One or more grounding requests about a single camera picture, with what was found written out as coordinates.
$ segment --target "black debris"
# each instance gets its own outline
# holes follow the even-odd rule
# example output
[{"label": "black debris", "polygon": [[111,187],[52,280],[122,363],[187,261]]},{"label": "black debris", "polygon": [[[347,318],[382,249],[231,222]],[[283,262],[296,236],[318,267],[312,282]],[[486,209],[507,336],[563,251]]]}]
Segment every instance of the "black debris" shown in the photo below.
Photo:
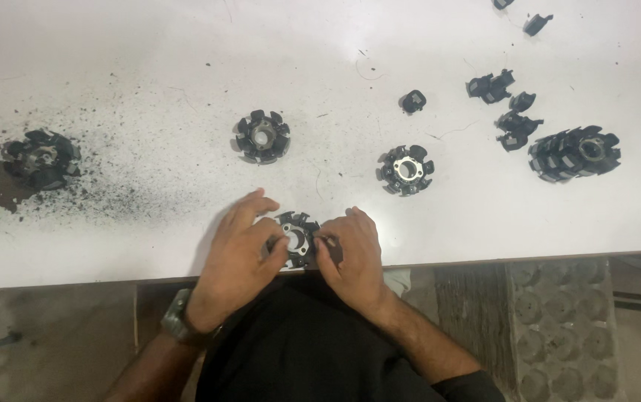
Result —
[{"label": "black debris", "polygon": [[547,16],[546,18],[540,16],[539,14],[534,15],[534,18],[526,23],[524,26],[524,32],[530,36],[534,36],[539,33],[541,29],[546,25],[546,23],[553,19],[553,14]]},{"label": "black debris", "polygon": [[513,2],[514,0],[494,0],[494,7],[496,7],[499,10],[503,10]]},{"label": "black debris", "polygon": [[543,137],[529,147],[529,166],[547,182],[608,173],[620,165],[620,149],[613,148],[620,140],[601,130],[578,127]]},{"label": "black debris", "polygon": [[497,137],[497,141],[501,142],[506,151],[518,150],[528,143],[529,136],[543,123],[543,120],[531,120],[512,110],[501,116],[496,123],[496,126],[506,133]]},{"label": "black debris", "polygon": [[417,110],[422,110],[426,104],[427,98],[422,95],[422,92],[416,89],[407,94],[403,99],[403,109],[407,113],[414,113]]},{"label": "black debris", "polygon": [[474,78],[467,83],[469,97],[481,97],[488,105],[499,102],[511,96],[506,87],[512,85],[515,80],[512,76],[514,70],[503,69],[499,77],[489,74],[481,78]]},{"label": "black debris", "polygon": [[536,94],[529,95],[526,92],[522,92],[518,96],[511,98],[509,108],[514,112],[525,112],[534,104],[534,100],[536,100]]}]

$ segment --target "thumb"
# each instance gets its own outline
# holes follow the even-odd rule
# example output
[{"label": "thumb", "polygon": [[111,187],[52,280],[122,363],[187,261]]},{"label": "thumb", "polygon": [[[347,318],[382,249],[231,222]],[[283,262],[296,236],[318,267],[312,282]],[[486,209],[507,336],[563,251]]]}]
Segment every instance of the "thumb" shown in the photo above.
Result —
[{"label": "thumb", "polygon": [[323,275],[323,279],[325,279],[328,285],[337,282],[340,280],[340,272],[337,271],[337,267],[330,257],[330,251],[328,251],[325,242],[317,237],[313,239],[313,241],[315,242],[315,260],[318,268],[320,268],[320,273]]},{"label": "thumb", "polygon": [[274,245],[271,254],[261,264],[264,271],[278,273],[288,261],[288,237],[281,237]]}]

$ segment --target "man's left hand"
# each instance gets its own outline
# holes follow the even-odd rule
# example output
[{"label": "man's left hand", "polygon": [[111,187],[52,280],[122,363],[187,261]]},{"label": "man's left hand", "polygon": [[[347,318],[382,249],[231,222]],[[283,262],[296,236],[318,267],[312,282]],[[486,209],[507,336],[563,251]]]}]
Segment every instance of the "man's left hand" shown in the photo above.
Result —
[{"label": "man's left hand", "polygon": [[[257,215],[276,211],[279,204],[263,197],[259,188],[231,207],[221,219],[211,251],[187,305],[187,320],[201,334],[208,334],[243,307],[276,276],[288,260],[288,237],[280,225]],[[277,238],[267,258],[261,251]]]}]

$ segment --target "person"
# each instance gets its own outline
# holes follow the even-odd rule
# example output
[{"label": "person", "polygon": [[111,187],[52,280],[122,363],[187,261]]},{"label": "person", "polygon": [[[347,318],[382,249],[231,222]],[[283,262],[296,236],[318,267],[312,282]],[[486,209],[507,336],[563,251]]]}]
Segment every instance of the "person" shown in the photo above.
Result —
[{"label": "person", "polygon": [[177,401],[202,352],[197,401],[504,401],[474,357],[384,284],[375,223],[357,207],[315,233],[320,275],[276,278],[289,239],[254,221],[278,208],[263,189],[230,208],[183,312],[201,336],[162,331],[106,401]]}]

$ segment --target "white table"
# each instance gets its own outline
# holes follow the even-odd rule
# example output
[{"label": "white table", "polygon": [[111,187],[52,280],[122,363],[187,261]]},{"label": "white table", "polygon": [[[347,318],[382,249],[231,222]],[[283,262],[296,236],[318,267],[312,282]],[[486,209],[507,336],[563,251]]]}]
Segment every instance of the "white table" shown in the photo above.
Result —
[{"label": "white table", "polygon": [[[555,18],[529,38],[537,13]],[[601,125],[623,165],[551,185],[505,152],[508,101],[465,90],[505,67],[538,94],[530,141]],[[427,106],[408,116],[412,89]],[[273,165],[231,146],[255,109],[290,125]],[[0,1],[0,143],[26,122],[84,140],[96,172],[0,208],[0,288],[198,274],[215,216],[257,186],[320,222],[366,210],[386,265],[641,251],[641,1]],[[402,144],[436,167],[404,198],[375,178]]]}]

